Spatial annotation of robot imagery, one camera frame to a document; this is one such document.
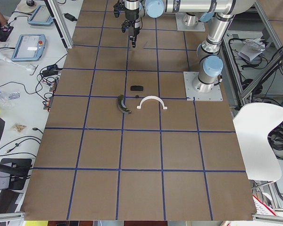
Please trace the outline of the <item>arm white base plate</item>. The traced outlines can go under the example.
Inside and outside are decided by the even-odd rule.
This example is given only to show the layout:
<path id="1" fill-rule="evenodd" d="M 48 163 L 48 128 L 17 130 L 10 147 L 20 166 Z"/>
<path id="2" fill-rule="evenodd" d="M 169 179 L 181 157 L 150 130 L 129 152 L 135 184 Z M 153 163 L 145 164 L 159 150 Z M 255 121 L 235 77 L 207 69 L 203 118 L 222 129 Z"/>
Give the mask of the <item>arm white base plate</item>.
<path id="1" fill-rule="evenodd" d="M 183 72 L 187 101 L 223 101 L 217 78 L 212 84 L 204 84 L 199 80 L 199 72 Z"/>
<path id="2" fill-rule="evenodd" d="M 178 31 L 205 32 L 205 25 L 199 21 L 199 13 L 176 13 Z"/>

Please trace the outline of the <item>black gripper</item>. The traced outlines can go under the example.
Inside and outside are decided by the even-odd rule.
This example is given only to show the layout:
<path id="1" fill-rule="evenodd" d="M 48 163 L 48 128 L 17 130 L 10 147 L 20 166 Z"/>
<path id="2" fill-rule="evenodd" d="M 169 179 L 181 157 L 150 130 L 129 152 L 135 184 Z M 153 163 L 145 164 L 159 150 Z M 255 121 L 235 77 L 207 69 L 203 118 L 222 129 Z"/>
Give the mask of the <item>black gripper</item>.
<path id="1" fill-rule="evenodd" d="M 139 9 L 125 9 L 126 20 L 121 25 L 122 33 L 128 31 L 129 41 L 133 48 L 136 48 L 137 35 L 140 32 L 141 19 L 139 12 Z"/>

